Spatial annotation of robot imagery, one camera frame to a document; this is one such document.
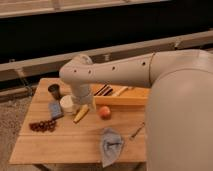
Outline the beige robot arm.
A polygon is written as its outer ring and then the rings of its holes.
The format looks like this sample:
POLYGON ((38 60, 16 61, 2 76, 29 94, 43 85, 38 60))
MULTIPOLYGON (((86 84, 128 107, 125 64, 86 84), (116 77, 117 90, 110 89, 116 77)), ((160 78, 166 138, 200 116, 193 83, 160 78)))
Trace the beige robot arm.
POLYGON ((164 51, 94 64, 78 55, 59 72, 73 101, 92 101, 92 83, 145 87, 148 171, 213 171, 213 54, 164 51))

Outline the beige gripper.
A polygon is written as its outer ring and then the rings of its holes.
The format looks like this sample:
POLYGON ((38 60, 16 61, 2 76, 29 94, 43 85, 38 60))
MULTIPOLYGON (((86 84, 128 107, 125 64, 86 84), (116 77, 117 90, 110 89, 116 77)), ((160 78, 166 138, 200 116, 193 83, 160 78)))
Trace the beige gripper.
POLYGON ((71 98, 75 104, 88 105, 91 109, 96 108, 94 96, 89 84, 72 85, 71 98))

